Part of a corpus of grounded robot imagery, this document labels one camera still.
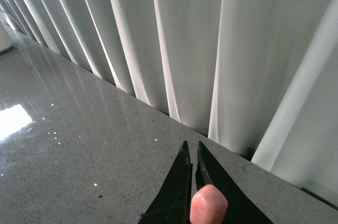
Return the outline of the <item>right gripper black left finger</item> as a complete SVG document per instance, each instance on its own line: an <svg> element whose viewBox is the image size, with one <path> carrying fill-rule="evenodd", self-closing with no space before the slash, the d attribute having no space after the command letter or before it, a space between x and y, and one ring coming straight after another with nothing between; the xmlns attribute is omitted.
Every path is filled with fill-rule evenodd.
<svg viewBox="0 0 338 224"><path fill-rule="evenodd" d="M139 223L189 223L192 167L187 141L184 141L159 190Z"/></svg>

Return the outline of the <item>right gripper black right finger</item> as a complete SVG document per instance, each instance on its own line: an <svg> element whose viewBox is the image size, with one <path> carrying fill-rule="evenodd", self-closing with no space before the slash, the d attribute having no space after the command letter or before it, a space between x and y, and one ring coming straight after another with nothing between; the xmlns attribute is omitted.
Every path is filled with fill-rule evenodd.
<svg viewBox="0 0 338 224"><path fill-rule="evenodd" d="M202 141L198 142L196 188L214 185L227 199L228 208L222 220L229 224L264 224L272 221L243 193Z"/></svg>

